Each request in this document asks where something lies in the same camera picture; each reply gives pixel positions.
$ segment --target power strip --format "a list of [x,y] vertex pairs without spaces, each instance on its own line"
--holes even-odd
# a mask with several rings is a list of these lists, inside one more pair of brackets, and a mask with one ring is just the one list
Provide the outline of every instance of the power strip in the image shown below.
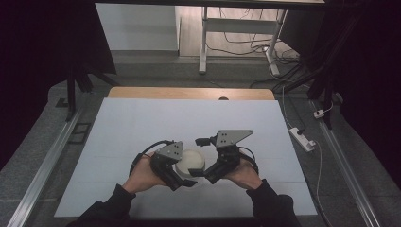
[[291,132],[291,135],[298,141],[298,143],[302,146],[302,148],[306,151],[306,152],[310,152],[312,150],[315,149],[315,141],[313,140],[307,140],[306,137],[301,133],[298,134],[298,128],[292,128],[289,130],[289,132]]

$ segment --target wall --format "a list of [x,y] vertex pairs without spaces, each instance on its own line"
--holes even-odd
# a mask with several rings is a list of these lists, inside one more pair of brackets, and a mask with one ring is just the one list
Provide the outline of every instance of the wall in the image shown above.
[[178,50],[174,6],[96,4],[111,50]]

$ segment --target gray floor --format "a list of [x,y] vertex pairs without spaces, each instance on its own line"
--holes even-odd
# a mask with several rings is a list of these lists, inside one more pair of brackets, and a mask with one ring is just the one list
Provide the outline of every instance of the gray floor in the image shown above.
[[[265,79],[269,73],[266,60],[263,59],[209,59],[207,75],[200,76],[196,58],[178,58],[161,53],[132,55],[128,52],[114,52],[113,57],[118,73],[118,76],[113,78],[124,86],[218,87],[216,85],[218,84],[228,88],[248,88],[254,80]],[[280,65],[283,72],[289,67],[289,65]],[[103,81],[93,77],[91,79],[95,89],[89,95],[89,105],[85,107],[83,115],[78,120],[79,123],[94,123],[102,98],[111,88]],[[270,81],[258,84],[255,88],[271,88],[276,83],[277,81]],[[285,106],[289,123],[301,128],[303,126],[301,117],[306,124],[305,135],[309,139],[318,141],[322,147],[323,169],[319,191],[322,208],[333,226],[365,226],[355,200],[324,140],[319,123],[312,116],[305,90],[306,88],[302,87],[290,93],[289,97],[293,105],[289,97],[285,96]],[[282,105],[280,94],[275,96]],[[65,82],[54,86],[49,91],[48,104],[41,117],[0,172],[0,213],[2,214],[0,226],[6,226],[9,223],[45,154],[61,131],[66,109],[55,107],[59,98],[66,98]],[[319,101],[315,101],[315,105],[320,105]],[[400,190],[369,147],[342,118],[339,103],[334,106],[332,114],[333,131],[346,152],[382,226],[400,226]],[[82,139],[81,136],[80,134],[72,135],[70,141],[77,142]],[[320,153],[317,150],[305,153],[295,141],[293,144],[305,178],[309,182],[310,191],[316,198]],[[62,226],[68,223],[69,220],[53,218],[53,215],[82,149],[83,144],[67,144],[64,148],[26,226]],[[299,220],[303,226],[325,226],[320,216],[299,217]]]

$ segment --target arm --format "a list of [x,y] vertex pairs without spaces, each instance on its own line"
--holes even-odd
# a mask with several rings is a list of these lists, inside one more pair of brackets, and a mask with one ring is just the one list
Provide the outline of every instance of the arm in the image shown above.
[[123,185],[116,185],[112,196],[105,202],[97,201],[76,221],[67,227],[126,226],[130,220],[131,201],[138,192],[155,185],[166,185],[150,168],[150,157],[143,156]]
[[239,166],[225,178],[247,189],[253,202],[253,215],[263,226],[301,226],[294,214],[292,197],[277,195],[266,180],[259,178],[251,163],[241,159]]

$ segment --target white board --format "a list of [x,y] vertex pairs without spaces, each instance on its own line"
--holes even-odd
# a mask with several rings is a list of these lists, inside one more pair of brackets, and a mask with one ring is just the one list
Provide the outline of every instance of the white board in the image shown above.
[[[105,201],[124,183],[136,154],[160,140],[183,141],[205,156],[206,167],[218,154],[195,139],[218,130],[253,130],[238,145],[254,152],[260,176],[277,194],[294,199],[296,215],[316,215],[304,175],[277,101],[215,101],[105,98],[55,217],[79,217],[95,201]],[[135,218],[252,217],[244,189],[227,180],[172,192],[156,186],[138,193]]]

